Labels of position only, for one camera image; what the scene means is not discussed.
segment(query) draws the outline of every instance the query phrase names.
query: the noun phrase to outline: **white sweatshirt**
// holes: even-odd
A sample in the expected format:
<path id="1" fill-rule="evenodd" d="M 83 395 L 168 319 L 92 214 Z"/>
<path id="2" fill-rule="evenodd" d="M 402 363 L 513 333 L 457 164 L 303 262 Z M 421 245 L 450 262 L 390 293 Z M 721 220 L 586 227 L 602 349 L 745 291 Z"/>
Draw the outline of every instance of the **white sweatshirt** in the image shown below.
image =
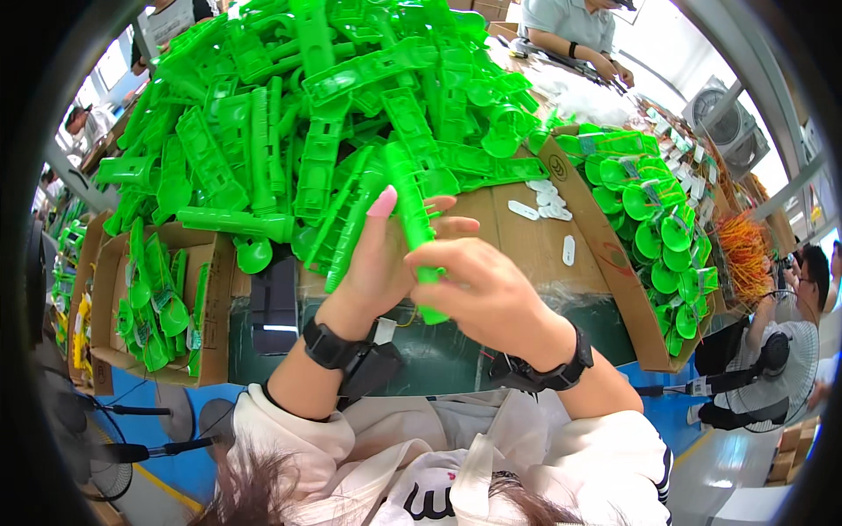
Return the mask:
<path id="1" fill-rule="evenodd" d="M 258 453 L 297 453 L 301 501 L 285 517 L 296 524 L 523 523 L 506 499 L 488 497 L 498 476 L 578 509 L 588 524 L 621 523 L 618 512 L 627 524 L 671 523 L 663 502 L 672 452 L 641 413 L 580 419 L 549 433 L 557 422 L 548 426 L 535 398 L 502 394 L 488 431 L 469 449 L 448 450 L 454 430 L 436 412 L 448 410 L 426 398 L 365 398 L 321 423 L 280 409 L 251 384 L 237 400 L 228 458 L 246 443 Z M 460 398 L 488 405 L 482 396 L 451 400 Z"/>

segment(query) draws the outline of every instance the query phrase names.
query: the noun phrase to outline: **bundle of orange wires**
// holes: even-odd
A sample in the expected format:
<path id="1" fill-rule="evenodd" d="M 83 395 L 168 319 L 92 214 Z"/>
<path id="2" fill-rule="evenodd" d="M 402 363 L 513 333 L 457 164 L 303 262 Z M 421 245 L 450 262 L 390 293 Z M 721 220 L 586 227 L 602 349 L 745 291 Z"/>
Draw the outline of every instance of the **bundle of orange wires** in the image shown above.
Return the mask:
<path id="1" fill-rule="evenodd" d="M 717 222 L 719 246 L 725 254 L 734 294 L 747 305 L 755 303 L 768 291 L 766 274 L 769 250 L 763 227 L 749 218 L 751 210 Z"/>

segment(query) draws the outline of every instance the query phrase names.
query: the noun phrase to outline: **blue floor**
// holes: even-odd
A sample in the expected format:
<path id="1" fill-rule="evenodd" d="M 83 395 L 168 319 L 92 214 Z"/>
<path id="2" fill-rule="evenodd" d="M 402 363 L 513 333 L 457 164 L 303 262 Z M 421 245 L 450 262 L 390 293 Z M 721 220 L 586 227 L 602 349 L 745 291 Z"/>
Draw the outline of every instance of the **blue floor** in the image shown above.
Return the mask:
<path id="1" fill-rule="evenodd" d="M 635 387 L 645 385 L 682 385 L 699 375 L 695 372 L 695 356 L 691 356 L 687 365 L 676 375 L 650 373 L 640 369 L 637 362 L 618 367 L 621 373 L 628 375 L 629 383 Z M 675 458 L 681 456 L 703 434 L 699 424 L 687 425 L 687 407 L 702 403 L 704 400 L 687 395 L 666 395 L 658 398 L 644 396 L 643 414 L 661 433 L 663 441 L 673 450 Z"/>
<path id="2" fill-rule="evenodd" d="M 677 375 L 649 373 L 640 369 L 637 363 L 618 368 L 629 376 L 632 385 L 679 385 L 697 376 L 693 358 Z M 155 383 L 112 368 L 115 396 L 101 396 L 99 400 L 108 404 L 120 399 L 124 406 L 154 407 Z M 235 401 L 243 390 L 241 385 L 209 385 L 188 389 L 188 397 L 198 421 L 202 406 L 213 398 Z M 688 426 L 685 422 L 687 407 L 699 403 L 698 398 L 682 395 L 667 395 L 660 398 L 643 398 L 644 414 L 655 426 L 664 442 L 673 450 L 675 458 L 684 453 L 701 435 L 699 424 Z M 143 444 L 156 447 L 168 442 L 156 417 L 114 415 L 117 425 L 129 444 Z M 200 449 L 188 451 L 174 457 L 162 457 L 141 462 L 141 465 L 165 484 L 182 492 L 197 502 L 207 502 L 213 492 L 216 464 Z"/>

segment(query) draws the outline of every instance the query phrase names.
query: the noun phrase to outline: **yellow wire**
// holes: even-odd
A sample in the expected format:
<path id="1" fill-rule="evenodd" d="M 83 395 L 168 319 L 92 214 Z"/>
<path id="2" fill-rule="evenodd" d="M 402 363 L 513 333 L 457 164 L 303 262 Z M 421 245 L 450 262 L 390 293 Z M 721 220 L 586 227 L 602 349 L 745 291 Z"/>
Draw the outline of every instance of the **yellow wire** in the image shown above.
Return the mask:
<path id="1" fill-rule="evenodd" d="M 415 308 L 413 308 L 413 314 L 409 317 L 409 321 L 407 321 L 403 325 L 396 325 L 395 327 L 409 327 L 415 319 L 416 312 L 418 312 L 418 306 L 415 306 Z"/>

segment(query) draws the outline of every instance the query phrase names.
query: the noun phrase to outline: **yellow floor line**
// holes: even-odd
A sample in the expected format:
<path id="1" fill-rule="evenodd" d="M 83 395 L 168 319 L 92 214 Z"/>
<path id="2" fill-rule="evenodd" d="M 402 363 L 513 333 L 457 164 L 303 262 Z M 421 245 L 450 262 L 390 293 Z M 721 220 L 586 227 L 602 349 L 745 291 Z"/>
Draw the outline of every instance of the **yellow floor line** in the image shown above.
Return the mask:
<path id="1" fill-rule="evenodd" d="M 701 435 L 701 436 L 699 437 L 699 439 L 698 439 L 698 440 L 696 440 L 696 441 L 693 443 L 693 445 L 691 445 L 689 448 L 687 448 L 687 450 L 686 450 L 684 453 L 682 453 L 681 455 L 679 455 L 679 458 L 675 459 L 675 462 L 673 463 L 673 469 L 675 469 L 675 468 L 679 467 L 679 465 L 680 465 L 682 462 L 684 462 L 685 460 L 687 460 L 687 457 L 689 457 L 691 454 L 693 454 L 693 452 L 694 452 L 694 451 L 696 451 L 697 449 L 699 449 L 699 448 L 701 447 L 701 445 L 702 445 L 703 443 L 705 443 L 705 442 L 706 442 L 706 441 L 707 441 L 707 440 L 711 437 L 711 435 L 713 435 L 713 431 L 708 431 L 707 433 L 705 433 L 705 434 Z"/>
<path id="2" fill-rule="evenodd" d="M 199 504 L 192 498 L 187 497 L 184 494 L 179 493 L 178 491 L 175 491 L 171 486 L 168 486 L 164 481 L 157 478 L 155 475 L 150 473 L 146 468 L 144 468 L 140 464 L 135 463 L 133 464 L 133 467 L 135 468 L 135 471 L 143 475 L 152 484 L 159 487 L 164 493 L 171 496 L 175 500 L 181 502 L 186 507 L 190 508 L 190 511 L 194 513 L 201 513 L 204 509 L 201 504 Z"/>

